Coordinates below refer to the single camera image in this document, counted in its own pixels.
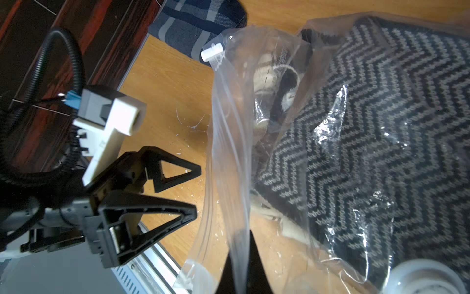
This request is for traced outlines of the black white chevron scarf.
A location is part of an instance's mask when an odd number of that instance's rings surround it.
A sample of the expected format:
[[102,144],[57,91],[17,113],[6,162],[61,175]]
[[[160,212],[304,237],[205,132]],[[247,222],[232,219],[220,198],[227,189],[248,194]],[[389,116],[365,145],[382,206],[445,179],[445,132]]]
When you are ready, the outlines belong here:
[[300,33],[322,87],[253,190],[381,289],[425,258],[470,284],[470,39],[376,16]]

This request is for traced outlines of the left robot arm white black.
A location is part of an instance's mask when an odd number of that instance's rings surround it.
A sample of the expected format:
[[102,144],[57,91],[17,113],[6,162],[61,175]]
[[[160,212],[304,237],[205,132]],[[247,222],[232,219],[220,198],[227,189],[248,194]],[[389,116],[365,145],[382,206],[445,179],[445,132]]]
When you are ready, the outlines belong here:
[[193,204],[147,196],[201,175],[197,164],[156,147],[124,153],[89,184],[83,170],[40,187],[1,185],[1,252],[58,251],[87,242],[104,268],[125,265],[197,218]]

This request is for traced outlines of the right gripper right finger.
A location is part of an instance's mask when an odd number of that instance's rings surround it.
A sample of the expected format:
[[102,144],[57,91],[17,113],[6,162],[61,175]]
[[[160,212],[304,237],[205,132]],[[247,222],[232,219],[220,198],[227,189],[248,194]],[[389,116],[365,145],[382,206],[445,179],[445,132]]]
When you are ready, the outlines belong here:
[[273,294],[252,231],[250,231],[246,293]]

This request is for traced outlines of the clear plastic vacuum bag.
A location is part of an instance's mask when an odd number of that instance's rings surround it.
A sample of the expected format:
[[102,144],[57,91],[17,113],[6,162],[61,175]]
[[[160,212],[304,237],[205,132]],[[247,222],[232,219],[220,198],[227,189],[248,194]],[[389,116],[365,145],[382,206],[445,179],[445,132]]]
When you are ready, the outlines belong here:
[[378,12],[229,30],[194,294],[467,294],[470,29]]

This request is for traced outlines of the navy plaid scarf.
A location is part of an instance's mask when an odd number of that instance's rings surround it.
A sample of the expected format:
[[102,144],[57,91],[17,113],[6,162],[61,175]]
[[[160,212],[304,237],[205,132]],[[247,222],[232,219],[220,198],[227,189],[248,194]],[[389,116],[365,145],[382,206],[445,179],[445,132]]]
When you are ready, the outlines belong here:
[[239,1],[165,1],[148,33],[204,65],[203,46],[226,29],[247,25],[248,13]]

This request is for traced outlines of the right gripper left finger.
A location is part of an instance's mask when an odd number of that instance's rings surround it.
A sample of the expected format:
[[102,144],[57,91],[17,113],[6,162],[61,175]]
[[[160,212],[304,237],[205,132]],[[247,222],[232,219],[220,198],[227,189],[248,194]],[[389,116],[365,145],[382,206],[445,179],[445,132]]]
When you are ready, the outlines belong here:
[[229,253],[223,268],[222,276],[215,291],[216,294],[241,294],[242,287],[239,278],[240,261],[234,254]]

